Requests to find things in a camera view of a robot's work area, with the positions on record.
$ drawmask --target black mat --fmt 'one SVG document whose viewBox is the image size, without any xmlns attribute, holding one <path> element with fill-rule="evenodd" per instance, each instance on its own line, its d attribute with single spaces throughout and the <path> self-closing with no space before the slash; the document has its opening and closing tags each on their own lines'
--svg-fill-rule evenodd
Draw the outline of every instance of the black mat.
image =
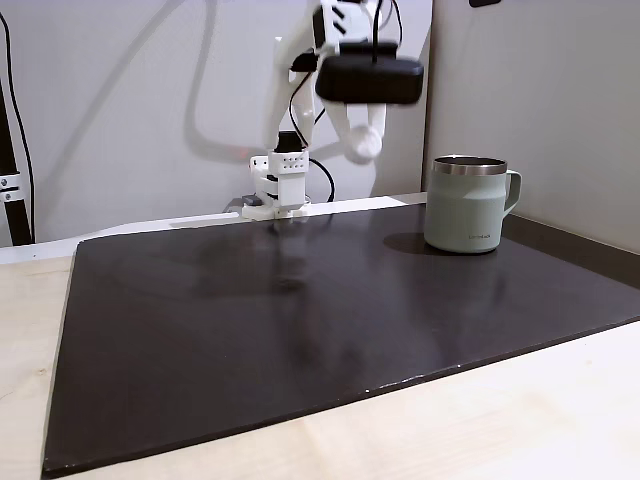
<svg viewBox="0 0 640 480">
<path fill-rule="evenodd" d="M 225 437 L 628 323 L 640 291 L 504 239 L 425 247 L 422 206 L 78 247 L 43 471 Z"/>
</svg>

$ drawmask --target white wall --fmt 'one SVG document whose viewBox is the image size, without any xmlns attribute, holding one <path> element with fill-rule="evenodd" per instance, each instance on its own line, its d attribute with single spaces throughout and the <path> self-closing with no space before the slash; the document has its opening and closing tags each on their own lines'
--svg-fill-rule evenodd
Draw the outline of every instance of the white wall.
<svg viewBox="0 0 640 480">
<path fill-rule="evenodd" d="M 429 159 L 505 159 L 519 214 L 640 253 L 639 24 L 637 0 L 436 0 Z"/>
<path fill-rule="evenodd" d="M 431 2 L 401 3 L 404 55 L 421 55 Z M 273 37 L 307 0 L 1 0 L 36 176 L 38 240 L 222 211 L 252 193 Z M 397 35 L 392 20 L 385 36 Z M 0 77 L 6 88 L 5 63 Z M 314 158 L 337 198 L 419 190 L 425 101 L 388 118 L 375 164 L 347 161 L 325 118 Z M 24 167 L 18 130 L 14 147 Z M 329 187 L 312 170 L 308 193 Z M 8 245 L 0 212 L 0 245 Z"/>
</svg>

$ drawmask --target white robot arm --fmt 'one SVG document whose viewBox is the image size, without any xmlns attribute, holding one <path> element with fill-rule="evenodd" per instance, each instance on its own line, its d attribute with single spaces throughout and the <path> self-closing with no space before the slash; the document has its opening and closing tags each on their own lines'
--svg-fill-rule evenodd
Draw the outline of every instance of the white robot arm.
<svg viewBox="0 0 640 480">
<path fill-rule="evenodd" d="M 382 0 L 320 0 L 309 7 L 290 36 L 276 38 L 272 94 L 263 124 L 263 144 L 268 155 L 251 158 L 256 194 L 245 197 L 243 216 L 258 220 L 304 215 L 305 174 L 309 170 L 316 118 L 312 76 L 318 67 L 316 92 L 352 159 L 368 160 L 380 154 L 387 103 L 418 100 L 422 66 L 413 60 L 396 59 L 397 44 L 378 44 L 377 32 L 372 31 L 381 3 Z M 407 66 L 413 69 L 408 76 Z M 408 84 L 403 84 L 400 77 L 411 81 L 413 97 L 418 88 L 416 98 L 407 96 Z M 366 104 L 368 124 L 352 128 L 348 104 Z M 295 132 L 280 131 L 287 111 Z"/>
</svg>

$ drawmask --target light wood surface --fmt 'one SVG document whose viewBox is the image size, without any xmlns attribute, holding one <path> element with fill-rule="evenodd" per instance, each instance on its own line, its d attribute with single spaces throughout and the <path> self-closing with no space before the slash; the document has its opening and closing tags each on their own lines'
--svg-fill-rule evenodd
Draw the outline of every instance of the light wood surface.
<svg viewBox="0 0 640 480">
<path fill-rule="evenodd" d="M 0 266 L 0 479 L 40 477 L 70 258 Z M 640 324 L 78 479 L 637 479 Z"/>
</svg>

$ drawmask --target sage green mug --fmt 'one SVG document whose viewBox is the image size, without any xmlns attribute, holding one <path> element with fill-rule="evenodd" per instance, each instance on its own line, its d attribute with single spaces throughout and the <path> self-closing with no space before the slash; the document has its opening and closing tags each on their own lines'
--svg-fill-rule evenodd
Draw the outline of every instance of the sage green mug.
<svg viewBox="0 0 640 480">
<path fill-rule="evenodd" d="M 449 252 L 495 249 L 502 220 L 518 203 L 521 187 L 521 175 L 502 160 L 459 155 L 435 159 L 427 184 L 424 239 Z"/>
</svg>

